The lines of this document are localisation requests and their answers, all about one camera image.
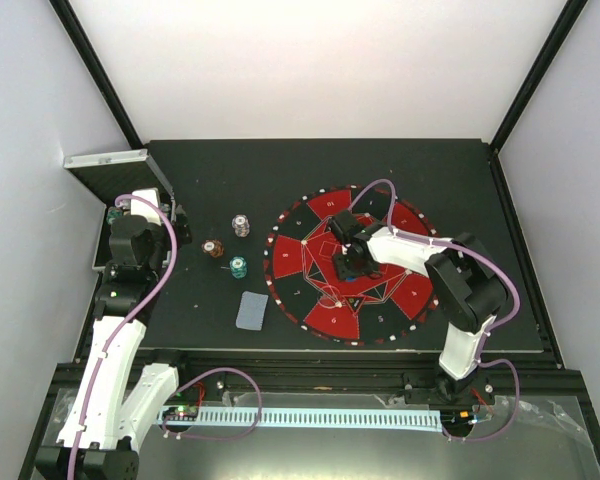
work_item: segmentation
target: cable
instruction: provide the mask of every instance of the cable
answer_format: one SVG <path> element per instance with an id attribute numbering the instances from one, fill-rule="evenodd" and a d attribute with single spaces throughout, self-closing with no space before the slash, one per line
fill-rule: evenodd
<path id="1" fill-rule="evenodd" d="M 480 368 L 490 368 L 490 367 L 493 367 L 495 365 L 500 365 L 500 364 L 505 364 L 505 365 L 507 365 L 511 369 L 511 373 L 513 375 L 513 383 L 515 384 L 515 387 L 516 387 L 516 395 L 515 395 L 515 400 L 514 400 L 514 404 L 513 404 L 513 412 L 511 412 L 511 416 L 509 417 L 509 420 L 507 420 L 507 423 L 505 423 L 496 432 L 491 433 L 489 435 L 485 435 L 484 437 L 478 437 L 478 438 L 455 437 L 455 436 L 451 435 L 447 431 L 447 429 L 444 428 L 444 426 L 443 426 L 442 427 L 442 433 L 449 440 L 456 440 L 456 441 L 460 441 L 460 442 L 464 442 L 464 443 L 486 442 L 488 440 L 493 440 L 494 438 L 499 437 L 504 432 L 506 432 L 511 427 L 511 425 L 513 425 L 513 421 L 515 420 L 515 418 L 516 418 L 516 416 L 518 414 L 518 408 L 519 408 L 519 405 L 520 405 L 520 379 L 518 378 L 518 371 L 516 370 L 516 367 L 513 365 L 513 363 L 511 363 L 506 358 L 501 358 L 499 360 L 494 360 L 493 362 L 482 363 L 479 366 L 480 366 Z"/>
<path id="2" fill-rule="evenodd" d="M 380 178 L 379 180 L 371 182 L 369 185 L 364 187 L 358 195 L 356 195 L 356 198 L 353 199 L 353 202 L 351 202 L 351 205 L 349 205 L 347 210 L 351 211 L 354 205 L 360 201 L 360 199 L 365 195 L 365 193 L 367 193 L 379 183 L 386 183 L 387 185 L 389 185 L 389 190 L 391 190 L 391 201 L 389 203 L 389 211 L 387 212 L 387 227 L 389 227 L 389 230 L 391 231 L 391 233 L 393 233 L 393 224 L 391 223 L 391 217 L 393 215 L 393 208 L 396 206 L 396 187 L 391 180 L 388 180 L 386 178 Z"/>
<path id="3" fill-rule="evenodd" d="M 480 405 L 484 405 L 487 408 L 487 411 L 493 415 L 493 408 L 491 407 L 491 405 L 489 405 L 487 402 L 484 401 L 484 398 L 482 398 L 482 395 L 480 395 L 480 393 L 478 392 L 478 390 L 475 389 L 475 387 L 471 387 L 471 393 L 473 394 L 474 397 L 476 397 L 478 399 L 478 402 L 480 402 Z"/>
<path id="4" fill-rule="evenodd" d="M 144 297 L 135 306 L 135 308 L 133 308 L 127 314 L 126 317 L 124 317 L 124 320 L 122 320 L 120 322 L 120 324 L 113 330 L 113 332 L 111 332 L 111 335 L 109 336 L 109 338 L 104 343 L 104 346 L 102 347 L 103 353 L 107 353 L 107 350 L 111 346 L 111 343 L 113 342 L 113 340 L 116 338 L 116 335 L 118 335 L 118 333 L 120 333 L 120 330 L 122 330 L 122 328 L 128 322 L 134 320 L 135 317 L 138 315 L 138 313 L 144 307 L 146 307 L 147 304 L 151 300 L 153 300 L 153 298 L 158 294 L 158 292 L 162 289 L 162 287 L 164 287 L 165 283 L 167 283 L 167 280 L 169 280 L 169 277 L 171 276 L 173 269 L 175 268 L 176 258 L 178 256 L 178 248 L 177 248 L 178 242 L 176 240 L 176 232 L 173 229 L 173 226 L 171 225 L 171 222 L 166 217 L 166 215 L 164 213 L 162 213 L 162 211 L 158 207 L 156 207 L 154 204 L 152 204 L 148 200 L 145 200 L 144 198 L 141 198 L 141 197 L 137 197 L 135 195 L 120 195 L 118 198 L 116 198 L 114 203 L 116 206 L 120 206 L 120 204 L 123 200 L 137 200 L 138 202 L 144 203 L 145 205 L 150 207 L 160 217 L 160 220 L 162 220 L 162 223 L 164 224 L 164 226 L 167 229 L 167 232 L 169 233 L 169 239 L 171 240 L 171 261 L 169 262 L 169 265 L 167 266 L 167 270 L 164 272 L 164 275 L 162 276 L 160 281 L 156 284 L 155 287 L 153 287 L 153 290 L 151 290 L 151 292 L 149 292 L 149 294 L 146 297 Z M 100 372 L 100 367 L 102 366 L 102 360 L 103 360 L 102 358 L 98 358 L 98 360 L 96 361 L 96 364 L 93 368 L 93 371 L 91 372 L 91 378 L 89 378 L 89 383 L 87 384 L 87 390 L 86 390 L 86 393 L 84 396 L 84 401 L 82 402 L 82 409 L 80 410 L 80 417 L 78 420 L 79 425 L 84 425 L 85 419 L 87 418 L 87 410 L 89 408 L 89 400 L 91 400 L 91 395 L 93 393 L 93 387 L 96 383 L 96 378 L 98 377 L 98 373 Z M 69 454 L 67 480 L 75 479 L 76 460 L 78 458 L 78 449 L 80 447 L 80 439 L 81 438 L 82 438 L 82 430 L 78 430 L 78 432 L 76 433 L 75 439 L 73 441 L 73 446 L 71 447 L 71 453 Z"/>
<path id="5" fill-rule="evenodd" d="M 195 439 L 195 440 L 213 440 L 213 441 L 218 441 L 218 442 L 226 442 L 226 441 L 238 440 L 240 438 L 246 437 L 256 428 L 256 426 L 258 425 L 258 422 L 260 421 L 260 418 L 262 418 L 262 393 L 260 392 L 260 388 L 258 387 L 258 384 L 255 382 L 255 380 L 253 378 L 251 378 L 249 375 L 247 375 L 245 372 L 243 372 L 242 370 L 238 370 L 237 368 L 218 367 L 218 368 L 209 370 L 209 371 L 203 373 L 202 375 L 198 375 L 196 378 L 194 378 L 190 382 L 185 383 L 182 387 L 180 387 L 178 390 L 176 390 L 175 393 L 171 397 L 186 390 L 191 385 L 199 382 L 203 378 L 206 378 L 210 375 L 213 375 L 215 373 L 221 373 L 221 372 L 235 373 L 236 375 L 240 375 L 242 378 L 247 380 L 251 384 L 253 389 L 255 390 L 256 395 L 258 396 L 258 412 L 256 413 L 256 418 L 253 420 L 253 423 L 249 427 L 247 427 L 247 429 L 244 430 L 243 432 L 240 432 L 236 435 L 232 435 L 230 437 L 208 437 L 205 435 L 195 435 L 195 434 L 186 434 L 186 433 L 177 433 L 176 434 L 174 432 L 171 432 L 171 431 L 167 430 L 167 420 L 168 419 L 165 418 L 164 421 L 162 422 L 162 431 L 164 432 L 165 438 L 168 437 L 169 435 L 172 435 L 172 436 L 175 436 L 178 438 L 191 438 L 191 439 Z"/>

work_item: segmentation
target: black table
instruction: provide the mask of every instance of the black table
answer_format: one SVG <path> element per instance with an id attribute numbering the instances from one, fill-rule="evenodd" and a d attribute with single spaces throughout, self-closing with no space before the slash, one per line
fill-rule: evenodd
<path id="1" fill-rule="evenodd" d="M 479 140 L 174 140 L 153 141 L 150 154 L 185 208 L 193 244 L 183 247 L 153 313 L 141 348 L 254 352 L 440 351 L 448 322 L 438 310 L 417 331 L 393 342 L 352 346 L 298 328 L 270 299 L 262 331 L 235 326 L 244 291 L 268 294 L 263 247 L 278 216 L 321 188 L 392 180 L 398 196 L 420 209 L 441 236 L 475 234 L 518 286 L 515 321 L 494 332 L 487 351 L 538 352 L 542 344 L 522 281 L 491 170 Z M 246 214 L 251 232 L 238 238 L 232 218 Z M 222 261 L 205 255 L 209 238 L 223 241 Z M 247 260 L 233 278 L 231 257 Z"/>

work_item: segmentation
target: purple cable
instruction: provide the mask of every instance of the purple cable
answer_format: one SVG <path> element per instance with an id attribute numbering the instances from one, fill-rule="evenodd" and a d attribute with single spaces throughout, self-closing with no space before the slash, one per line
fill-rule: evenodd
<path id="1" fill-rule="evenodd" d="M 388 180 L 386 178 L 380 178 L 378 180 L 374 180 L 373 182 L 371 182 L 369 185 L 364 187 L 358 195 L 356 195 L 356 198 L 353 199 L 353 202 L 351 202 L 351 205 L 349 205 L 347 210 L 351 211 L 351 209 L 354 207 L 354 205 L 356 203 L 358 203 L 362 197 L 364 197 L 365 193 L 367 193 L 369 190 L 371 190 L 373 187 L 375 187 L 379 183 L 386 183 L 387 185 L 389 185 L 389 190 L 391 190 L 391 202 L 389 203 L 389 211 L 387 212 L 387 227 L 389 227 L 389 230 L 391 231 L 391 233 L 393 233 L 393 225 L 391 224 L 391 217 L 393 216 L 393 207 L 396 206 L 396 187 L 391 180 Z"/>
<path id="2" fill-rule="evenodd" d="M 236 368 L 231 368 L 231 367 L 214 368 L 212 370 L 209 370 L 208 372 L 204 372 L 202 375 L 198 375 L 193 380 L 185 383 L 182 387 L 180 387 L 178 390 L 176 390 L 173 395 L 171 395 L 171 398 L 173 398 L 178 393 L 185 391 L 187 388 L 189 388 L 194 383 L 198 383 L 203 378 L 206 378 L 209 375 L 213 375 L 214 373 L 220 373 L 220 372 L 229 372 L 229 373 L 235 373 L 236 375 L 240 375 L 242 378 L 247 380 L 251 384 L 253 389 L 256 391 L 256 395 L 258 396 L 258 413 L 256 413 L 256 418 L 254 419 L 253 423 L 244 432 L 240 432 L 240 433 L 238 433 L 236 435 L 232 435 L 230 437 L 207 437 L 205 435 L 194 435 L 194 434 L 186 434 L 186 433 L 176 434 L 176 433 L 170 432 L 169 430 L 167 430 L 167 419 L 165 418 L 164 421 L 162 422 L 162 430 L 164 431 L 165 435 L 174 435 L 176 437 L 180 436 L 180 437 L 184 437 L 184 438 L 192 438 L 195 440 L 214 440 L 214 441 L 218 441 L 218 442 L 225 442 L 225 441 L 229 441 L 229 440 L 238 440 L 240 438 L 246 437 L 251 432 L 253 432 L 253 430 L 258 425 L 260 418 L 262 417 L 262 393 L 260 392 L 260 388 L 258 387 L 258 384 L 255 382 L 255 380 L 253 378 L 251 378 L 249 375 L 247 375 L 246 373 L 244 373 L 242 370 L 238 370 Z"/>
<path id="3" fill-rule="evenodd" d="M 513 365 L 513 363 L 511 363 L 506 358 L 501 358 L 499 360 L 494 360 L 493 362 L 482 363 L 482 364 L 480 364 L 480 368 L 489 368 L 489 367 L 493 367 L 495 365 L 500 365 L 500 364 L 505 364 L 511 369 L 511 373 L 513 374 L 513 383 L 515 384 L 515 387 L 516 387 L 516 395 L 515 395 L 515 401 L 513 404 L 513 412 L 511 412 L 511 416 L 509 417 L 509 420 L 507 420 L 507 423 L 505 423 L 499 430 L 497 430 L 489 435 L 485 435 L 484 437 L 478 437 L 478 438 L 455 437 L 455 436 L 451 435 L 447 431 L 446 428 L 442 427 L 442 433 L 449 440 L 457 440 L 457 441 L 461 441 L 464 443 L 486 442 L 488 440 L 493 440 L 494 438 L 499 437 L 504 432 L 506 432 L 509 429 L 509 427 L 511 427 L 511 425 L 513 425 L 513 421 L 516 419 L 516 415 L 518 414 L 518 407 L 520 405 L 520 379 L 518 378 L 518 371 L 516 370 L 516 367 Z"/>
<path id="4" fill-rule="evenodd" d="M 178 248 L 177 248 L 178 242 L 176 240 L 176 232 L 174 231 L 173 226 L 171 225 L 171 222 L 166 217 L 166 215 L 164 213 L 162 213 L 162 211 L 158 207 L 153 205 L 148 200 L 145 200 L 144 198 L 136 197 L 135 195 L 120 195 L 118 198 L 116 198 L 115 205 L 120 206 L 120 203 L 122 202 L 122 200 L 137 200 L 141 203 L 144 203 L 145 205 L 150 207 L 154 212 L 156 212 L 156 214 L 160 217 L 160 220 L 162 220 L 162 223 L 166 227 L 167 232 L 169 233 L 169 239 L 171 240 L 171 261 L 169 262 L 169 265 L 167 266 L 167 270 L 164 272 L 164 275 L 162 276 L 160 281 L 156 284 L 155 287 L 153 287 L 153 290 L 151 290 L 151 292 L 149 292 L 149 294 L 146 297 L 144 297 L 142 299 L 142 301 L 140 301 L 140 303 L 138 303 L 138 305 L 136 305 L 135 308 L 127 314 L 126 317 L 124 317 L 124 320 L 122 320 L 120 322 L 120 324 L 115 328 L 115 330 L 113 332 L 111 332 L 111 335 L 109 336 L 107 341 L 104 343 L 104 346 L 102 347 L 102 351 L 104 353 L 107 352 L 107 350 L 111 346 L 111 343 L 116 338 L 116 335 L 118 335 L 120 330 L 122 330 L 122 328 L 127 323 L 134 320 L 136 315 L 138 315 L 138 312 L 140 312 L 144 307 L 146 307 L 147 304 L 151 300 L 153 300 L 153 298 L 158 294 L 158 292 L 162 289 L 162 287 L 164 287 L 165 283 L 167 283 L 167 280 L 169 280 L 169 277 L 171 276 L 171 272 L 173 272 L 173 269 L 175 268 L 176 258 L 178 256 Z M 98 372 L 100 372 L 101 366 L 102 366 L 102 358 L 98 358 L 95 366 L 93 367 L 93 372 L 91 373 L 91 378 L 89 378 L 89 383 L 87 384 L 87 390 L 84 395 L 84 401 L 82 403 L 82 409 L 80 410 L 80 417 L 78 420 L 80 425 L 84 425 L 85 419 L 87 418 L 87 410 L 89 409 L 89 400 L 91 399 L 91 394 L 93 393 L 93 387 L 96 383 L 96 378 L 98 377 Z M 76 433 L 75 440 L 73 441 L 73 446 L 71 447 L 71 453 L 69 454 L 67 480 L 74 480 L 74 478 L 75 478 L 76 460 L 78 458 L 78 449 L 80 446 L 81 438 L 82 438 L 82 431 L 78 431 Z"/>

